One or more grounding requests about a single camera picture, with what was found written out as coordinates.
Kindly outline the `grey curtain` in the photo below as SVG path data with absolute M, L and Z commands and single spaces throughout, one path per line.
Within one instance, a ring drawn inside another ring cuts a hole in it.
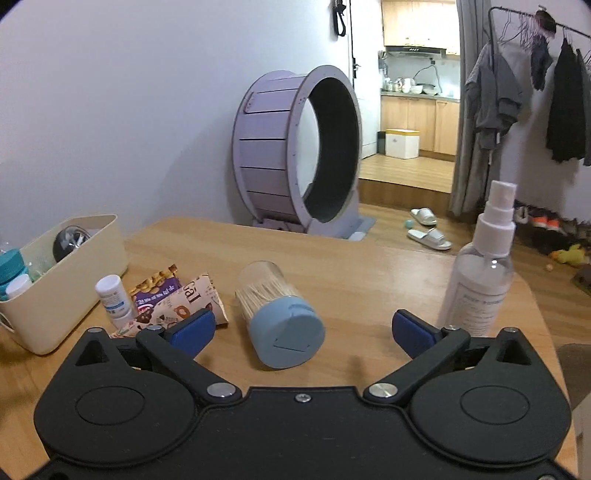
M 478 146 L 475 102 L 467 81 L 483 47 L 490 41 L 488 11 L 490 1 L 462 0 L 456 2 L 461 47 L 461 107 L 457 155 L 454 170 L 450 213 L 462 221 L 471 221 L 484 197 L 487 171 L 486 155 Z

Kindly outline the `beige patterned snack packet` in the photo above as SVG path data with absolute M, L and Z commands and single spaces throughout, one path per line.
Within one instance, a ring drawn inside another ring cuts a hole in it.
M 181 283 L 179 290 L 155 306 L 148 324 L 140 324 L 134 318 L 125 327 L 111 333 L 110 337 L 135 337 L 137 333 L 150 325 L 169 329 L 202 309 L 213 313 L 216 326 L 228 324 L 228 315 L 226 315 L 221 297 L 219 297 L 211 275 L 208 273 L 202 273 L 185 284 Z

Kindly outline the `grey hanging clothes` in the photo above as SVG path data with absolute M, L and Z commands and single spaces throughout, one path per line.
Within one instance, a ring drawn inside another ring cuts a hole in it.
M 481 150 L 495 150 L 523 106 L 523 91 L 510 65 L 490 43 L 481 50 L 465 83 L 469 117 Z

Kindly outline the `white slipper near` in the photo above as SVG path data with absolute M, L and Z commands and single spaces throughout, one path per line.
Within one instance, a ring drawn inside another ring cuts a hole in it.
M 407 232 L 407 237 L 435 251 L 449 251 L 452 248 L 452 242 L 437 228 L 428 231 L 410 229 Z

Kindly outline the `small white pill bottle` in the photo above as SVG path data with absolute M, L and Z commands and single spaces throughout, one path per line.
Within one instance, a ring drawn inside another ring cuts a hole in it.
M 95 284 L 95 292 L 117 330 L 134 319 L 131 299 L 118 275 L 111 274 L 98 280 Z

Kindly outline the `yellow duck toy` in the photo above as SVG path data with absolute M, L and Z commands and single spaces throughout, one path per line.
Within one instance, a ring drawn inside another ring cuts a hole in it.
M 556 261 L 572 267 L 583 267 L 590 264 L 590 256 L 583 246 L 573 244 L 568 250 L 558 250 Z

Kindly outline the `teal capped bottle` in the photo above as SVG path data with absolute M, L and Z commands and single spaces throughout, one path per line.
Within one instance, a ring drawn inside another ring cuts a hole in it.
M 0 254 L 0 297 L 7 299 L 6 288 L 17 276 L 28 273 L 19 249 L 10 249 Z

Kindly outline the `white slipper far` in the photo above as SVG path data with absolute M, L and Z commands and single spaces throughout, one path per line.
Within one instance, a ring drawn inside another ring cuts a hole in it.
M 410 214 L 414 220 L 425 227 L 434 228 L 438 224 L 438 219 L 435 213 L 428 207 L 414 208 L 410 210 Z

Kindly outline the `purple snack packet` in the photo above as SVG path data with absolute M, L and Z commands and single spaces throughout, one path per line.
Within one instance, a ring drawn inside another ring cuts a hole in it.
M 155 306 L 181 288 L 177 278 L 177 267 L 172 264 L 137 284 L 129 291 L 129 296 L 137 311 L 135 320 L 140 324 L 150 322 Z

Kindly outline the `clear spray bottle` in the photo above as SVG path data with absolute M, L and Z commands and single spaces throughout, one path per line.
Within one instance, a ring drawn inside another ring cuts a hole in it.
M 456 326 L 485 336 L 512 285 L 511 248 L 517 185 L 494 180 L 472 241 L 455 258 L 437 326 Z

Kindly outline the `row of shoes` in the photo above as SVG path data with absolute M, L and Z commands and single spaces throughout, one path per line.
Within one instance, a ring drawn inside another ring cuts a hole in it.
M 590 222 L 565 219 L 558 213 L 515 201 L 514 222 L 522 243 L 543 255 L 579 245 L 590 250 Z

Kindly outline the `white storage box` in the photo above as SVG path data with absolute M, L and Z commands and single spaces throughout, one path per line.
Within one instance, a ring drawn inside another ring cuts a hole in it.
M 386 155 L 399 159 L 419 156 L 420 132 L 411 129 L 388 129 L 386 131 Z

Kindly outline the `toothpick jar blue lid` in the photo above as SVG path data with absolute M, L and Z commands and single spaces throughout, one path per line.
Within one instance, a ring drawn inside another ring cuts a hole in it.
M 257 357 L 273 369 L 311 360 L 325 341 L 325 325 L 315 309 L 273 262 L 252 262 L 238 275 L 235 290 Z

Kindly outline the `cream plastic storage basket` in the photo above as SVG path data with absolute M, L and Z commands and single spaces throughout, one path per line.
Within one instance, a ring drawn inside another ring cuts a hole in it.
M 122 275 L 128 259 L 115 214 L 62 221 L 21 249 L 26 261 L 54 259 L 58 233 L 78 226 L 90 239 L 53 262 L 24 293 L 1 303 L 1 332 L 35 355 L 54 351 L 98 302 L 94 286 L 109 274 Z

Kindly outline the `black hanging coat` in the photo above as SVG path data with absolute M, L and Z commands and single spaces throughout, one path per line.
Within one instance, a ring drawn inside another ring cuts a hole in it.
M 585 158 L 587 151 L 588 75 L 579 49 L 564 39 L 554 69 L 554 87 L 546 148 L 557 163 Z

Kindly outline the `white lid jar in basket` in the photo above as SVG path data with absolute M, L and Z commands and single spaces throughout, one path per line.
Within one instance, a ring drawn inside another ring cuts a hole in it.
M 23 273 L 11 280 L 5 289 L 5 295 L 8 299 L 13 299 L 28 290 L 33 282 L 28 274 Z

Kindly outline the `white slipper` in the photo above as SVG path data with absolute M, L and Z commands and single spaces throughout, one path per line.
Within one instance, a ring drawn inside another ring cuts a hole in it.
M 428 207 L 414 208 L 410 210 L 410 214 L 414 220 L 425 227 L 434 228 L 438 224 L 438 219 L 435 213 Z
M 452 248 L 452 242 L 437 228 L 428 231 L 410 229 L 407 232 L 407 237 L 435 251 L 449 251 Z

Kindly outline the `black clothes rack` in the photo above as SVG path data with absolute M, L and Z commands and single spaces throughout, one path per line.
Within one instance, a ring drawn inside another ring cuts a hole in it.
M 488 10 L 487 20 L 493 51 L 497 47 L 516 44 L 530 54 L 534 40 L 544 37 L 548 50 L 552 52 L 551 43 L 557 38 L 563 38 L 572 44 L 574 50 L 581 50 L 583 65 L 590 71 L 590 29 L 581 30 L 559 22 L 543 5 L 539 5 L 532 12 L 493 5 Z

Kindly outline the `clear gyro wrist ball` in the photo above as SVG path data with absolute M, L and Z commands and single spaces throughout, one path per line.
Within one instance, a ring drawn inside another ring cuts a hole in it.
M 63 228 L 53 241 L 52 254 L 54 260 L 60 262 L 90 238 L 90 233 L 78 225 L 69 225 Z

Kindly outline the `purple cat exercise wheel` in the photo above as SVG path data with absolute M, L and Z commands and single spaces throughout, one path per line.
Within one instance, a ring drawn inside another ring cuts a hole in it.
M 249 87 L 232 131 L 232 162 L 253 226 L 349 239 L 362 229 L 363 130 L 356 94 L 332 65 L 277 70 Z

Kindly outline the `wooden kitchen cabinets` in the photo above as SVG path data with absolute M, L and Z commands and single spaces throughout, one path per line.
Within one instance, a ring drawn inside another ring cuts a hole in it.
M 460 103 L 428 96 L 383 95 L 381 129 L 419 132 L 419 151 L 452 161 L 458 148 Z

